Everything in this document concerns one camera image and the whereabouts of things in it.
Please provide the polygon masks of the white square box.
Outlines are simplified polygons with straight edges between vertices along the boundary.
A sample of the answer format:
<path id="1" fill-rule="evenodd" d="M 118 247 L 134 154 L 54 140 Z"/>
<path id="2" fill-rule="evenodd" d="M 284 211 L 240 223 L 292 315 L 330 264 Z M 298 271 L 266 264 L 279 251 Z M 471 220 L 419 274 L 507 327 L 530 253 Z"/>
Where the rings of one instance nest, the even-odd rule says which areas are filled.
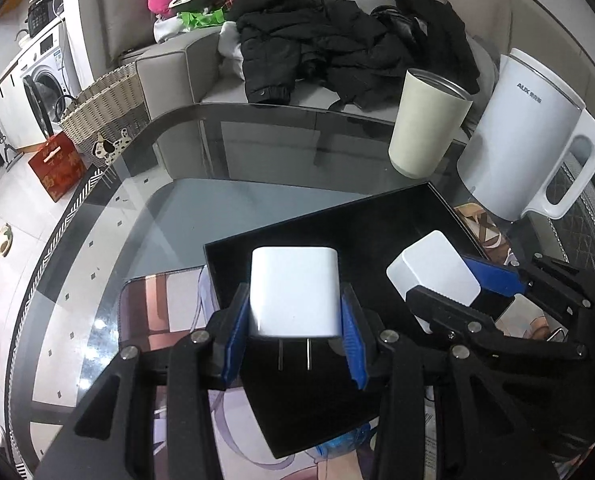
<path id="1" fill-rule="evenodd" d="M 421 285 L 470 307 L 481 285 L 448 238 L 432 231 L 405 248 L 387 267 L 386 276 L 408 301 L 409 290 Z"/>

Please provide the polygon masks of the white charger plug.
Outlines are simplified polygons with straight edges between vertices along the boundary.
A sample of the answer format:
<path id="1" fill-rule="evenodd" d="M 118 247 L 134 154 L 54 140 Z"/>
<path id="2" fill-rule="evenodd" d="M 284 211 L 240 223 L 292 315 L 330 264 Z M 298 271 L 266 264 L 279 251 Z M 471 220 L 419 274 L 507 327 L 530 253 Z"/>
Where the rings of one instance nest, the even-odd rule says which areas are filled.
<path id="1" fill-rule="evenodd" d="M 313 341 L 342 335 L 339 256 L 331 247 L 265 246 L 250 263 L 250 336 L 303 339 L 306 368 Z"/>

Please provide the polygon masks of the anime print desk mat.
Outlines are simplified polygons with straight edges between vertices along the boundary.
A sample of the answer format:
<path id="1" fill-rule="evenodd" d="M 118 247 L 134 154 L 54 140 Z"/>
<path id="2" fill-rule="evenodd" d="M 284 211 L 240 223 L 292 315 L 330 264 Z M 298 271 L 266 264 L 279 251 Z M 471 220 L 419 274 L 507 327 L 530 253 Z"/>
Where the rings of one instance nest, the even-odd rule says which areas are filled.
<path id="1" fill-rule="evenodd" d="M 339 256 L 340 276 L 360 306 L 409 336 L 421 333 L 404 299 L 386 275 L 398 250 L 441 231 L 459 254 L 502 263 L 510 246 L 491 215 L 468 202 L 450 212 L 427 188 L 409 188 L 323 209 L 209 243 L 206 266 L 138 276 L 118 296 L 119 341 L 145 351 L 167 348 L 192 321 L 226 307 L 250 278 L 250 257 L 262 246 L 327 246 Z M 276 349 L 262 339 L 247 343 L 242 384 L 271 452 L 281 457 L 299 445 L 321 443 L 337 429 L 375 414 L 378 384 L 360 389 L 346 362 L 319 344 L 315 370 L 306 370 L 298 341 L 285 347 L 285 370 L 272 366 Z"/>

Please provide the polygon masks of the black cardboard box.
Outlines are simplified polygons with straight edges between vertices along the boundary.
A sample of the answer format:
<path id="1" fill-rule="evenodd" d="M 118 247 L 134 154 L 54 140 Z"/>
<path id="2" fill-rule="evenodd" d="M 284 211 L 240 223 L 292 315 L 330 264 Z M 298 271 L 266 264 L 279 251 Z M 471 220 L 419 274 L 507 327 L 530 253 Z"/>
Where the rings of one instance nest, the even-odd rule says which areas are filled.
<path id="1" fill-rule="evenodd" d="M 360 306 L 386 327 L 419 342 L 422 330 L 386 276 L 407 246 L 441 231 L 461 255 L 482 258 L 484 249 L 433 185 L 373 195 L 236 234 L 204 247 L 218 304 L 230 304 L 250 278 L 250 256 L 262 246 L 326 246 L 339 255 L 340 278 L 352 285 Z M 248 403 L 276 458 L 299 453 L 378 416 L 381 389 L 358 388 L 345 358 L 325 342 L 314 345 L 307 370 L 299 344 L 287 344 L 284 365 L 271 342 L 249 341 L 241 366 Z"/>

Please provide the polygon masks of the white electric kettle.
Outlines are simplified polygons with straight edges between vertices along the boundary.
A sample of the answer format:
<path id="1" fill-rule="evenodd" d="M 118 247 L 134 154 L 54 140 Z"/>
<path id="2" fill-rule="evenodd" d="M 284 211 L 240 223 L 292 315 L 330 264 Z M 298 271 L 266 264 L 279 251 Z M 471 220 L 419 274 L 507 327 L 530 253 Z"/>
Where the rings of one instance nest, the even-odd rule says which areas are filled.
<path id="1" fill-rule="evenodd" d="M 588 157 L 567 192 L 552 203 L 547 187 L 572 145 Z M 520 49 L 500 58 L 497 86 L 457 161 L 468 192 L 495 216 L 529 212 L 562 218 L 595 174 L 595 118 L 561 77 Z"/>

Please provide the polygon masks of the cream tumbler cup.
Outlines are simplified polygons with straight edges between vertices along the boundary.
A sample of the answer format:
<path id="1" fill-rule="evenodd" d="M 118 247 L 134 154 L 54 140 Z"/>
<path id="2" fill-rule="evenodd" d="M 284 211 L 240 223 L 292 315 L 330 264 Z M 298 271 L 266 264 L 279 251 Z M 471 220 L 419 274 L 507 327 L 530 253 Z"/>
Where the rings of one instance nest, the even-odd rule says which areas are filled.
<path id="1" fill-rule="evenodd" d="M 472 104 L 459 84 L 427 70 L 407 70 L 389 145 L 393 167 L 413 180 L 430 177 Z"/>

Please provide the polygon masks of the pair of slippers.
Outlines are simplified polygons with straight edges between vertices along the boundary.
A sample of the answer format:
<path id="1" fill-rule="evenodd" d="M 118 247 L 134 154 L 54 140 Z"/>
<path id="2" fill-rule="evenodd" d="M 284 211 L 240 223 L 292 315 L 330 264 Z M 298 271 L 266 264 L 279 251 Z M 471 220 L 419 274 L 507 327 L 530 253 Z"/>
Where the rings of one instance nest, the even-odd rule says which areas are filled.
<path id="1" fill-rule="evenodd" d="M 13 232 L 9 223 L 0 228 L 0 257 L 6 257 L 13 243 Z"/>

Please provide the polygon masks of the red gift bag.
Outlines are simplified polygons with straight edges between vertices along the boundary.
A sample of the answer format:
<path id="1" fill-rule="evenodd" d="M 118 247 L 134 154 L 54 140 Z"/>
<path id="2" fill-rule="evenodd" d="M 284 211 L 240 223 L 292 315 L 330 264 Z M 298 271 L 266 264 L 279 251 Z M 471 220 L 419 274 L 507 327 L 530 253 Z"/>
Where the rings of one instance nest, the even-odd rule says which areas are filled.
<path id="1" fill-rule="evenodd" d="M 42 144 L 28 162 L 44 190 L 55 203 L 84 177 L 86 166 L 75 144 L 60 132 Z"/>

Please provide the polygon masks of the black jacket pile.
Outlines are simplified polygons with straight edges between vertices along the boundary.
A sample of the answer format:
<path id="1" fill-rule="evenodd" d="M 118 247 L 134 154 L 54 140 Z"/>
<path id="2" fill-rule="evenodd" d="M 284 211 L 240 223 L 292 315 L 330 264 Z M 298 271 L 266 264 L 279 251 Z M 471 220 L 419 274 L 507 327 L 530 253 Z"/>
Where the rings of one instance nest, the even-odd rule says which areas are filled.
<path id="1" fill-rule="evenodd" d="M 369 12 L 352 0 L 233 0 L 228 18 L 254 104 L 288 104 L 306 81 L 376 110 L 398 101 L 410 68 L 480 90 L 465 23 L 448 0 L 393 0 Z"/>

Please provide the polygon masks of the woven laundry basket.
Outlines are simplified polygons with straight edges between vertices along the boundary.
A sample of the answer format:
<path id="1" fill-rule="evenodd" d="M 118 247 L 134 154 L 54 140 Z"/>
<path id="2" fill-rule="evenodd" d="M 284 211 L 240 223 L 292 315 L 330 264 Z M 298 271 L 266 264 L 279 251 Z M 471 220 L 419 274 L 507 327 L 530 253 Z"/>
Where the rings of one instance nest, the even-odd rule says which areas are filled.
<path id="1" fill-rule="evenodd" d="M 114 164 L 150 122 L 137 64 L 105 74 L 66 106 L 61 127 L 87 167 Z"/>

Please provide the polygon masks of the grey sofa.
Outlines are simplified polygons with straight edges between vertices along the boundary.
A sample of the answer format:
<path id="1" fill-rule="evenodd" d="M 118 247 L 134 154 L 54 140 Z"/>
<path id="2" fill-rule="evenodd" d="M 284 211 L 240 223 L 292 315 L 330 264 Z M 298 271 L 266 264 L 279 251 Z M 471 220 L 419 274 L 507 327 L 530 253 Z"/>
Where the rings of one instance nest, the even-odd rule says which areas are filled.
<path id="1" fill-rule="evenodd" d="M 142 70 L 151 132 L 175 180 L 217 178 L 372 195 L 410 188 L 387 155 L 408 70 L 487 100 L 497 65 L 448 0 L 235 0 L 242 72 L 219 35 L 186 34 L 186 76 Z"/>

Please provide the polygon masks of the white washing machine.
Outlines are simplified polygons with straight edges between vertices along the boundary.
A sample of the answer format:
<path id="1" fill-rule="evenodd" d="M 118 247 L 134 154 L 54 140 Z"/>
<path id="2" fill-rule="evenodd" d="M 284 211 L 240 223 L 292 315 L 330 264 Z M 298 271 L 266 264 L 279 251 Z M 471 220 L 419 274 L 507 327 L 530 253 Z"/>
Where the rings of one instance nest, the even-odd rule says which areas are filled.
<path id="1" fill-rule="evenodd" d="M 32 40 L 20 59 L 20 78 L 44 137 L 62 130 L 66 107 L 80 92 L 64 18 L 55 18 Z"/>

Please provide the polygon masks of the grey cushion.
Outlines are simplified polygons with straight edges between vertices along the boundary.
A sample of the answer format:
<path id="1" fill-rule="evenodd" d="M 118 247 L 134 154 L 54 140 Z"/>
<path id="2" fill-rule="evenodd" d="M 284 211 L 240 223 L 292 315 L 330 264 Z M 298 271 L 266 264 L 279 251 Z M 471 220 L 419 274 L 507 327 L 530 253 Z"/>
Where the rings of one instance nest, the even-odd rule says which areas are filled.
<path id="1" fill-rule="evenodd" d="M 148 0 L 98 0 L 105 61 L 116 64 L 128 52 L 154 44 L 155 14 Z"/>

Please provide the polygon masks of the black microwave oven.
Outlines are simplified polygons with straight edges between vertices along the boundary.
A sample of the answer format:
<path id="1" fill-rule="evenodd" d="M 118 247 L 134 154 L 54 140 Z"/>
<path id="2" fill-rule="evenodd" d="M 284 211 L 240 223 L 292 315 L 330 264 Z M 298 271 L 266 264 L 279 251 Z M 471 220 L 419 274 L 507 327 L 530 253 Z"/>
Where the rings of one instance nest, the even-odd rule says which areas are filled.
<path id="1" fill-rule="evenodd" d="M 54 18 L 63 0 L 30 0 L 27 13 L 29 36 L 37 36 Z"/>

